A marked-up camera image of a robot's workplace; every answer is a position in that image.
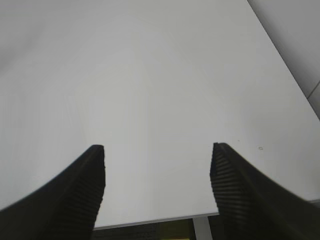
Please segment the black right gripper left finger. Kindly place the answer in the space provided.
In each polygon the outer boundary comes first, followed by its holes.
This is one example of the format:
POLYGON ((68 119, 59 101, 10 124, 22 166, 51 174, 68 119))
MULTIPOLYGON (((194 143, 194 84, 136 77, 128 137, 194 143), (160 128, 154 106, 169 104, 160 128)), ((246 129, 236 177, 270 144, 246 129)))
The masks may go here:
POLYGON ((0 238, 89 240, 105 187, 105 150, 92 145, 51 181, 0 211, 0 238))

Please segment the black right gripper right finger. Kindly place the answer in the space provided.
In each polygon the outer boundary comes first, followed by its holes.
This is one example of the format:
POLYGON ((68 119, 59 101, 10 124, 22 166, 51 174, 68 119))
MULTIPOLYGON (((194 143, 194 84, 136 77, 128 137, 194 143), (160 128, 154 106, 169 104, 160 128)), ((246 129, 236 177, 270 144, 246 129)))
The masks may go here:
POLYGON ((320 209, 214 143, 210 183, 227 240, 318 240, 320 209))

